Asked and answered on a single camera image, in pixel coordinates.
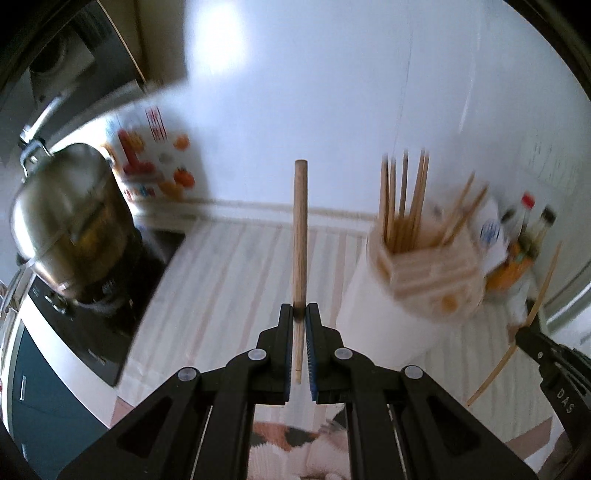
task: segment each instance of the stove knob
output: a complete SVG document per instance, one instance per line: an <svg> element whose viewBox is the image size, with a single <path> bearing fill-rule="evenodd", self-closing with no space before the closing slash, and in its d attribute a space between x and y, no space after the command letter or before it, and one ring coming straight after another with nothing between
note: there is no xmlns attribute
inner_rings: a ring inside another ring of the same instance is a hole
<svg viewBox="0 0 591 480"><path fill-rule="evenodd" d="M65 315L68 311L68 302L66 299L60 297L55 293L50 293L49 295L45 295L45 299L49 302L49 304L53 307L53 309L57 313L61 313Z"/></svg>

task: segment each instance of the baseboard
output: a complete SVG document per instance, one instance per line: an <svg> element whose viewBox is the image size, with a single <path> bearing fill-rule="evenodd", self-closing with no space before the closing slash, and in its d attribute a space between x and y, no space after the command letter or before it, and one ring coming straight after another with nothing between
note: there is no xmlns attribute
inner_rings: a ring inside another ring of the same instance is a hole
<svg viewBox="0 0 591 480"><path fill-rule="evenodd" d="M187 231L196 218L241 220L256 223L290 225L290 205L270 203L228 202L224 200L201 200L195 202L135 202L129 205L140 224L159 226L178 231ZM375 222L368 213L344 212L341 210L310 208L308 226L366 235Z"/></svg>

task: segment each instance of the red bottle cap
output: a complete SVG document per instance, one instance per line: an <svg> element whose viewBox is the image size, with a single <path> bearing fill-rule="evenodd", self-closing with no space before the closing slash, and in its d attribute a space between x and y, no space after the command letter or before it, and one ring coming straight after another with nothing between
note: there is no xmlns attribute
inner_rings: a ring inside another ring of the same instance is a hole
<svg viewBox="0 0 591 480"><path fill-rule="evenodd" d="M530 192L525 192L523 197L521 197L521 204L528 210L531 210L535 205L534 196Z"/></svg>

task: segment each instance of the wooden dowel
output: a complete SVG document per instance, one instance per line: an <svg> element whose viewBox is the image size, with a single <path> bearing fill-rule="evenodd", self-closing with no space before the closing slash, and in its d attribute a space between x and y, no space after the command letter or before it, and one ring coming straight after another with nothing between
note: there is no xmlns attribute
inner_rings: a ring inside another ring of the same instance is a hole
<svg viewBox="0 0 591 480"><path fill-rule="evenodd" d="M544 279L544 283L540 288L540 293L538 294L538 298L536 299L534 306L531 308L529 315L525 319L524 326L529 327L532 322L534 321L535 316L538 314L538 311L544 301L544 296L546 295L546 291L550 286L550 281L552 280L552 274L554 273L554 269L558 264L558 255L560 253L560 247L562 242L559 242L556 246L556 251L554 252L554 257L552 257L552 262L550 262L550 268L548 269L548 273L546 274L546 278ZM511 345L509 349L503 355L503 358L499 361L496 367L492 370L490 375L486 377L486 380L482 383L480 387L474 392L468 401L466 402L466 406L469 407L472 405L478 398L485 392L485 390L489 387L491 383L493 383L494 379L501 373L503 367L509 362L515 351L517 350L517 345Z"/></svg>
<svg viewBox="0 0 591 480"><path fill-rule="evenodd" d="M386 231L386 247L394 251L396 241L396 162L390 162L390 185L388 187L388 228Z"/></svg>
<svg viewBox="0 0 591 480"><path fill-rule="evenodd" d="M460 218L458 223L455 224L449 237L443 242L444 247L452 244L452 242L455 240L457 234L460 233L460 230L462 229L462 227L466 224L466 222L470 219L470 217L472 215L474 215L474 212L478 209L478 206L480 205L480 203L482 202L482 200L486 196L486 192L488 192L488 185L485 186L480 191L480 193L478 194L478 197L476 197L476 200L474 200L474 202L472 202L472 205L470 206L468 211L466 213L464 213L464 215L462 216L462 218Z"/></svg>
<svg viewBox="0 0 591 480"><path fill-rule="evenodd" d="M417 219L418 197L421 192L421 181L423 179L423 168L425 166L425 149L421 150L421 158L418 161L417 179L414 182L413 201L410 204L408 223L404 226L404 239L402 240L402 251L407 252L411 248L413 240L414 224Z"/></svg>
<svg viewBox="0 0 591 480"><path fill-rule="evenodd" d="M472 172L470 174L470 178L468 179L468 181L466 182L466 185L464 186L464 189L462 190L462 193L457 198L456 203L453 204L452 208L450 209L449 213L447 214L447 218L443 222L443 225L441 226L439 233L431 242L430 247L438 247L441 244L443 238L445 237L445 234L447 233L447 230L452 226L452 222L454 221L454 219L457 215L457 211L460 209L460 207L464 203L464 200L466 199L466 195L468 195L468 192L470 191L470 187L472 186L472 182L474 181L474 176L475 176L475 173Z"/></svg>
<svg viewBox="0 0 591 480"><path fill-rule="evenodd" d="M382 171L379 184L379 231L382 234L382 242L386 243L388 230L388 156L382 157Z"/></svg>
<svg viewBox="0 0 591 480"><path fill-rule="evenodd" d="M411 236L411 249L416 247L418 232L421 229L421 217L423 215L423 204L425 203L425 192L427 191L427 173L429 171L429 152L425 153L425 163L423 164L423 172L421 176L421 191L419 192L417 215L413 223L413 234Z"/></svg>
<svg viewBox="0 0 591 480"><path fill-rule="evenodd" d="M295 381L301 383L304 355L304 314L306 311L306 283L308 264L308 162L295 161L294 178L294 253L293 253L293 308Z"/></svg>
<svg viewBox="0 0 591 480"><path fill-rule="evenodd" d="M402 157L402 183L400 186L400 207L398 208L398 226L396 234L396 244L394 253L400 253L402 248L402 237L404 236L404 225L406 220L404 218L406 210L406 191L408 180L408 150L404 151Z"/></svg>

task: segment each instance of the white wall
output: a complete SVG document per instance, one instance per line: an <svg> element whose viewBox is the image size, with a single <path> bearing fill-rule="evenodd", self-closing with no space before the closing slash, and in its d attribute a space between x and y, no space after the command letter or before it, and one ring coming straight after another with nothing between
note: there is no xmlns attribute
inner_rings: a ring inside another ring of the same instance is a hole
<svg viewBox="0 0 591 480"><path fill-rule="evenodd" d="M588 157L591 103L502 0L141 0L140 10L152 74L168 83L154 101L198 140L204 196L290 203L293 161L307 158L312 206L375 212L381 154L409 148L414 175L425 146L433 183L476 170L504 203L527 189L536 214L552 205L538 273L587 217L581 185L569 196L517 166L533 131ZM573 217L573 205L584 212ZM564 257L553 291L580 261Z"/></svg>

